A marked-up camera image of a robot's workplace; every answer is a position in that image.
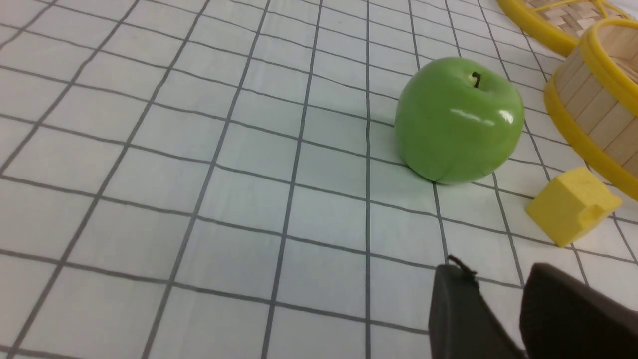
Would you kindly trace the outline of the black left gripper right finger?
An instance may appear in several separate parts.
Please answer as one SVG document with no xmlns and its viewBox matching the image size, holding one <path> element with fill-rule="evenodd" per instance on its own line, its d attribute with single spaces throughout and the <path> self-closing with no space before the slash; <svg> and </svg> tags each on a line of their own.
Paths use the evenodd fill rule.
<svg viewBox="0 0 638 359">
<path fill-rule="evenodd" d="M 519 317 L 531 359 L 635 359 L 638 316 L 547 263 L 532 266 Z"/>
</svg>

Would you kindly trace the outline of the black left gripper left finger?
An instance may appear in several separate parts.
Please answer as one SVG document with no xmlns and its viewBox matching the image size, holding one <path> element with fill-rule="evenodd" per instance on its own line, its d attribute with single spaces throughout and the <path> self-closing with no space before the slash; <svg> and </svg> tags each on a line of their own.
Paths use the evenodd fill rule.
<svg viewBox="0 0 638 359">
<path fill-rule="evenodd" d="M 476 271 L 449 255 L 435 270 L 429 309 L 434 359 L 524 359 L 480 292 Z"/>
</svg>

